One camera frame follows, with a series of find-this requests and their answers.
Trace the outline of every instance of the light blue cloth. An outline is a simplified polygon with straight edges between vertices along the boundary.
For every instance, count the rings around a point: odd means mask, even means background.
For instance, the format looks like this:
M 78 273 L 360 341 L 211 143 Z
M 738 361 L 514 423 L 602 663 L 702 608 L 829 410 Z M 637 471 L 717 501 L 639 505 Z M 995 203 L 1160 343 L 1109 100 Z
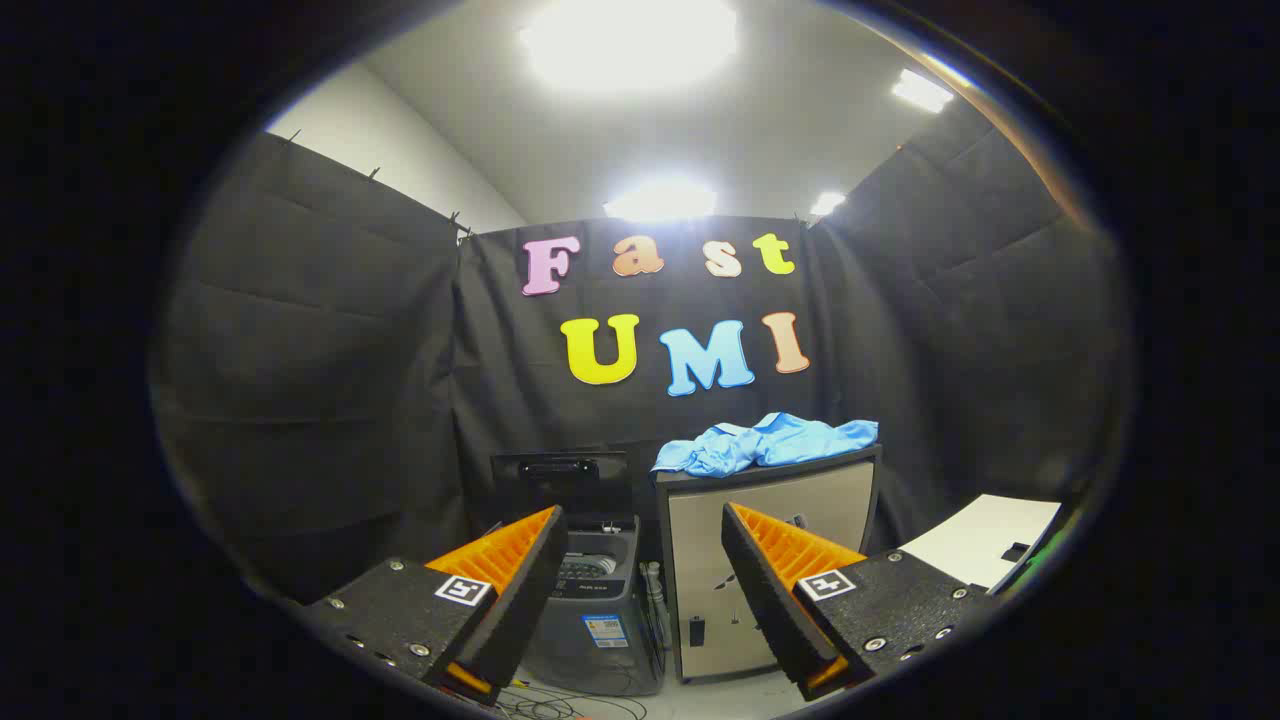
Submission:
M 820 420 L 769 413 L 750 428 L 721 423 L 698 439 L 673 439 L 658 451 L 653 469 L 723 478 L 751 462 L 791 465 L 854 452 L 876 442 L 878 429 L 874 420 L 850 420 L 832 428 Z

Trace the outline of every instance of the white wall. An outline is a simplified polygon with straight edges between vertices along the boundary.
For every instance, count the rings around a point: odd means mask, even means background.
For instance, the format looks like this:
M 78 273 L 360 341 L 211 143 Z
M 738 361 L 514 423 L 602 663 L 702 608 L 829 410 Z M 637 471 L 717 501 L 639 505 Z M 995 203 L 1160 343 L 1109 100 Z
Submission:
M 364 64 L 355 63 L 279 115 L 268 132 L 369 174 L 474 232 L 527 225 L 408 102 Z

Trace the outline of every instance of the ceiling light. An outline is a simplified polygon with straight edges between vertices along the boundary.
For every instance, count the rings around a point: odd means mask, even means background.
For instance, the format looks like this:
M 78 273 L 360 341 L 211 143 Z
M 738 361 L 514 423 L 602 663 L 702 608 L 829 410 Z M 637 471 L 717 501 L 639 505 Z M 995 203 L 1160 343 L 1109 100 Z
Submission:
M 902 70 L 899 83 L 893 86 L 893 95 L 931 113 L 942 111 L 942 106 L 955 97 L 911 70 Z
M 736 19 L 719 0 L 559 0 L 520 40 L 554 86 L 652 90 L 716 69 L 736 46 Z
M 810 215 L 827 215 L 845 201 L 845 193 L 842 192 L 823 192 L 818 196 L 818 200 L 809 208 Z
M 626 220 L 673 220 L 710 215 L 716 193 L 686 179 L 662 179 L 641 184 L 604 204 L 604 214 Z

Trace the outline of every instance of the black backdrop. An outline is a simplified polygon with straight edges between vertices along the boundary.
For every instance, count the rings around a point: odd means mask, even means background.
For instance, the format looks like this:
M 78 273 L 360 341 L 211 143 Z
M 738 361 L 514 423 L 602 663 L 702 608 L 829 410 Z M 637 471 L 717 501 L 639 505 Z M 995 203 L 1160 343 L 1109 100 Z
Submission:
M 795 270 L 751 242 L 776 233 Z M 613 246 L 655 238 L 664 266 L 620 277 Z M 881 423 L 870 551 L 982 492 L 1071 500 L 1124 397 L 1116 259 L 1074 228 L 1009 141 L 956 100 L 813 228 L 716 217 L 585 220 L 465 238 L 439 214 L 262 136 L 209 206 L 157 343 L 155 397 L 188 496 L 287 594 L 311 600 L 378 557 L 429 559 L 486 523 L 465 496 L 499 452 L 621 450 L 657 524 L 662 443 L 788 411 Z M 525 296 L 529 241 L 576 236 L 561 288 Z M 714 277 L 703 243 L 736 247 Z M 773 369 L 760 323 L 796 314 L 810 366 Z M 589 386 L 559 325 L 636 314 L 631 377 Z M 707 342 L 740 320 L 751 384 L 671 397 L 658 336 Z M 641 552 L 657 559 L 649 533 Z
M 769 232 L 790 245 L 786 256 L 796 266 L 788 274 L 767 270 L 751 246 Z M 664 265 L 657 273 L 620 277 L 612 269 L 613 246 L 636 233 L 657 241 Z M 576 236 L 581 251 L 559 290 L 524 296 L 522 245 L 564 236 Z M 718 278 L 707 270 L 703 243 L 713 240 L 735 246 L 741 275 Z M 621 450 L 628 455 L 632 502 L 641 523 L 654 528 L 648 471 L 662 443 L 692 438 L 721 421 L 750 425 L 774 410 L 828 421 L 840 418 L 837 398 L 826 392 L 836 359 L 819 324 L 826 305 L 814 296 L 819 268 L 795 220 L 708 218 L 646 225 L 603 219 L 490 233 L 463 241 L 461 250 L 453 401 L 467 486 L 490 482 L 489 457 L 498 452 Z M 800 348 L 810 360 L 806 370 L 774 370 L 777 350 L 760 318 L 778 311 L 796 314 Z M 625 313 L 640 318 L 635 372 L 604 386 L 573 378 L 561 323 L 596 319 L 596 359 L 607 364 L 617 359 L 616 334 L 607 320 Z M 671 360 L 658 336 L 685 328 L 705 345 L 721 320 L 742 323 L 742 352 L 755 380 L 667 395 Z M 657 534 L 648 533 L 648 557 L 657 559 L 659 548 Z
M 466 539 L 449 416 L 448 219 L 261 135 L 178 264 L 152 354 L 188 501 L 310 602 Z

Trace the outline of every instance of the floor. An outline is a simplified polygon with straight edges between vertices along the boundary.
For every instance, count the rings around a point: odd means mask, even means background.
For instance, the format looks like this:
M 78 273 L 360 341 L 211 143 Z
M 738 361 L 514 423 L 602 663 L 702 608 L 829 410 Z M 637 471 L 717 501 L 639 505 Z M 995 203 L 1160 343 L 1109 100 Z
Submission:
M 561 689 L 544 685 L 531 679 L 524 671 L 517 671 L 516 678 L 527 680 L 531 688 L 545 687 L 554 691 Z M 502 700 L 503 702 L 518 702 L 518 700 L 513 700 L 515 696 L 538 700 L 549 698 L 549 696 L 540 694 L 534 689 L 513 689 L 511 693 L 504 692 Z M 800 697 L 800 692 L 796 691 L 796 687 L 787 680 L 781 670 L 719 683 L 684 684 L 676 676 L 675 662 L 668 652 L 667 675 L 662 692 L 655 696 L 636 697 L 634 700 L 643 703 L 644 710 L 648 711 L 644 715 L 645 720 L 748 720 L 755 717 L 763 720 L 786 715 L 805 705 L 819 705 L 836 697 L 840 697 L 840 693 L 832 693 L 813 703 L 805 703 Z M 607 700 L 628 706 L 636 715 L 641 715 L 640 707 L 634 702 L 618 698 Z M 603 702 L 586 698 L 572 700 L 570 702 L 573 710 L 591 717 L 591 720 L 636 720 L 636 715 Z M 541 708 L 541 715 L 550 720 L 557 716 L 557 712 Z

